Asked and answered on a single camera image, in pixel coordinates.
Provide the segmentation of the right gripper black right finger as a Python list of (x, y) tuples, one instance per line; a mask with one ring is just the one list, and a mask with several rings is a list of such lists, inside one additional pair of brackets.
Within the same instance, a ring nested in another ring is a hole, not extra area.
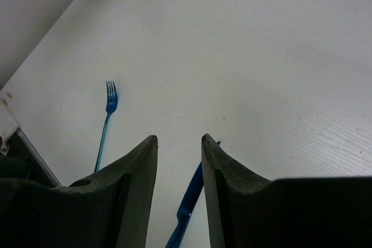
[(273, 246), (277, 197), (271, 182), (229, 156), (209, 134), (201, 149), (211, 247)]

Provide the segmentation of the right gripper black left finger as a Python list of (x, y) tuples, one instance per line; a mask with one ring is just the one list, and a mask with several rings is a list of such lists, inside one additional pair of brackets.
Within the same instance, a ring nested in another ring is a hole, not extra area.
[(144, 247), (158, 164), (150, 135), (128, 154), (68, 187), (58, 187), (52, 247)]

